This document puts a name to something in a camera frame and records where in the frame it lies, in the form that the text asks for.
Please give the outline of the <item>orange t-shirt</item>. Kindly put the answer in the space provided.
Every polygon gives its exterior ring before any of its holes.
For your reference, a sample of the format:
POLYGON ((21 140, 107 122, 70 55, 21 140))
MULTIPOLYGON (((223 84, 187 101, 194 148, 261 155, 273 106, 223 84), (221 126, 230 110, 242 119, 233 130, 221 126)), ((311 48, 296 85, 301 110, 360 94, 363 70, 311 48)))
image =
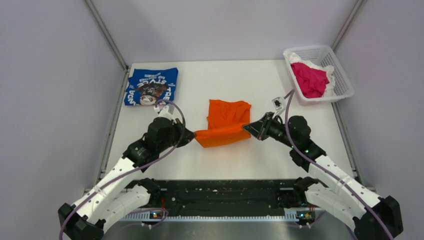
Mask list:
POLYGON ((220 147, 247 140, 251 135, 243 125, 251 122, 252 105, 245 101, 209 101, 207 129, 195 131, 195 140, 203 148, 220 147))

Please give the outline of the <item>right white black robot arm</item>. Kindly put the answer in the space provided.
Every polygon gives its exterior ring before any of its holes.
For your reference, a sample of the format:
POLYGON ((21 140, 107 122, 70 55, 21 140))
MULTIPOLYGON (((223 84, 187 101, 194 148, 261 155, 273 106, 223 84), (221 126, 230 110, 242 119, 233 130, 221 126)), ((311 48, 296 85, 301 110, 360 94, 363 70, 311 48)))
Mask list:
POLYGON ((312 204, 344 223, 358 240, 393 240, 404 231, 399 202, 382 197, 344 172, 311 140, 311 128, 303 116, 282 122, 267 112, 260 120, 243 125, 259 141, 272 138, 288 147, 292 161, 309 176, 294 185, 293 200, 312 204))

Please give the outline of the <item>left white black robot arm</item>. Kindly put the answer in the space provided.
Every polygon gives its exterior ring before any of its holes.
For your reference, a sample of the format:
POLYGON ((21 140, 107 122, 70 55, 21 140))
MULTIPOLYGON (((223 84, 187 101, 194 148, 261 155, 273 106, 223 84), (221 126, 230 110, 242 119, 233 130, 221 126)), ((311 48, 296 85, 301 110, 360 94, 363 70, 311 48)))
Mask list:
POLYGON ((114 167, 91 190, 74 203, 64 203, 58 209, 58 238, 100 240, 116 222, 138 207, 154 207, 160 193, 146 184, 136 184, 130 192, 119 193, 153 164, 186 146, 195 133, 186 127, 185 118, 158 116, 148 125, 147 132, 132 142, 114 167))

